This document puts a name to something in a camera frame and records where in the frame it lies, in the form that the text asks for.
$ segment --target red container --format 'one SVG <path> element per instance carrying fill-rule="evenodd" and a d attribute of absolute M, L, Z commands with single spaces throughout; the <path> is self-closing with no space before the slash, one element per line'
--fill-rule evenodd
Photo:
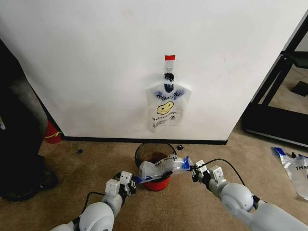
<path fill-rule="evenodd" d="M 168 143 L 143 143 L 135 152 L 135 163 L 139 168 L 143 161 L 156 163 L 170 154 L 177 154 L 175 149 Z M 151 191 L 159 191 L 167 187 L 170 177 L 144 183 L 144 186 Z"/>
<path fill-rule="evenodd" d="M 60 132 L 52 125 L 50 121 L 47 124 L 45 140 L 48 143 L 58 143 L 62 140 Z"/>
<path fill-rule="evenodd" d="M 169 184 L 170 181 L 170 177 L 168 177 L 167 179 L 164 180 L 153 180 L 150 182 L 146 182 L 144 183 L 144 186 L 151 191 L 160 191 L 163 190 L 165 187 L 167 187 L 167 185 Z"/>

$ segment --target plastic bag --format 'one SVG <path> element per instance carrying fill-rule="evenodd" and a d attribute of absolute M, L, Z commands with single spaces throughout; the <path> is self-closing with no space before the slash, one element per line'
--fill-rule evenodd
<path fill-rule="evenodd" d="M 146 91 L 148 101 L 148 129 L 156 132 L 166 126 L 175 126 L 183 118 L 191 91 L 173 83 L 172 74 L 175 55 L 165 56 L 165 80 Z"/>
<path fill-rule="evenodd" d="M 178 155 L 171 154 L 155 164 L 144 161 L 139 167 L 139 177 L 135 179 L 136 184 L 145 183 L 155 179 L 160 179 L 165 174 L 168 176 L 179 174 L 190 170 L 192 162 L 187 156 L 181 158 Z"/>
<path fill-rule="evenodd" d="M 298 157 L 291 158 L 281 148 L 275 147 L 275 150 L 296 192 L 308 200 L 308 157 L 299 154 Z"/>

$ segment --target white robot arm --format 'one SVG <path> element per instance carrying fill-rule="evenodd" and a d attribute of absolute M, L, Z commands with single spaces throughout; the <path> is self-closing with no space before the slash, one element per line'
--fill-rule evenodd
<path fill-rule="evenodd" d="M 191 166 L 190 171 L 194 182 L 205 184 L 227 211 L 252 231 L 308 231 L 304 223 L 279 207 L 260 200 L 246 186 L 226 181 L 221 167 L 213 166 L 207 170 L 201 160 Z M 107 181 L 106 194 L 101 202 L 91 204 L 79 217 L 51 231 L 111 231 L 126 197 L 136 192 L 131 173 L 122 171 L 118 177 L 119 180 Z"/>
<path fill-rule="evenodd" d="M 89 205 L 79 217 L 51 231 L 111 231 L 126 197 L 136 193 L 136 184 L 131 173 L 122 171 L 118 177 L 119 180 L 107 181 L 105 196 L 101 202 Z"/>
<path fill-rule="evenodd" d="M 218 197 L 226 210 L 246 224 L 252 231 L 307 231 L 306 226 L 281 208 L 254 196 L 249 189 L 224 179 L 221 167 L 206 169 L 203 161 L 196 163 L 192 178 L 198 180 Z"/>

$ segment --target black baseboard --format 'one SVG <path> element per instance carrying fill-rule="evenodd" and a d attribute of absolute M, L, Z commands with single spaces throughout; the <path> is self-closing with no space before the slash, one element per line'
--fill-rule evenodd
<path fill-rule="evenodd" d="M 94 142 L 125 142 L 125 143 L 180 143 L 180 144 L 212 144 L 225 145 L 226 141 L 212 140 L 167 140 L 167 139 L 131 139 L 131 138 L 99 138 L 99 137 L 75 137 L 63 136 L 67 141 L 94 141 Z"/>

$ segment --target yellow smiley face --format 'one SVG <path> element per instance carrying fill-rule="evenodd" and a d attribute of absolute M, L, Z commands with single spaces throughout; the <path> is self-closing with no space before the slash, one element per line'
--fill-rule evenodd
<path fill-rule="evenodd" d="M 157 113 L 164 115 L 164 114 L 168 113 L 172 107 L 173 107 L 173 102 L 171 102 L 171 101 L 167 102 L 164 105 L 160 105 L 157 108 Z"/>

